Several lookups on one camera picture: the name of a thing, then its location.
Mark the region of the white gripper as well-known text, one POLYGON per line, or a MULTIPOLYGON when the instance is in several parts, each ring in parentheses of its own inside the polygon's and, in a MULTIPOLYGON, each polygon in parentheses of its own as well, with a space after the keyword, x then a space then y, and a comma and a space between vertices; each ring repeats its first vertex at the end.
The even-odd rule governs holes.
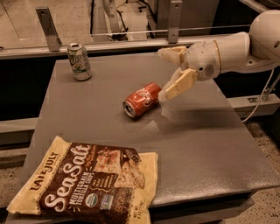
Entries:
POLYGON ((201 41, 191 45, 161 48, 158 56, 175 65, 185 63, 186 70, 178 68, 158 93, 160 102, 168 102, 190 89, 196 80, 216 78, 221 72, 221 56, 216 41, 201 41))

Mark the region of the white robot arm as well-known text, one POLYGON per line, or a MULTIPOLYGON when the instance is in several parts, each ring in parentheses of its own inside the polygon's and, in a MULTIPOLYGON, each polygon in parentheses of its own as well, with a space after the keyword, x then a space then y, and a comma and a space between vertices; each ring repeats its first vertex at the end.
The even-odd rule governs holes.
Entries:
POLYGON ((158 55, 178 66, 158 94, 168 102, 190 89, 196 81, 214 79, 220 74, 250 74, 280 65, 280 10, 258 15, 248 32, 200 41, 189 47, 162 48, 158 55))

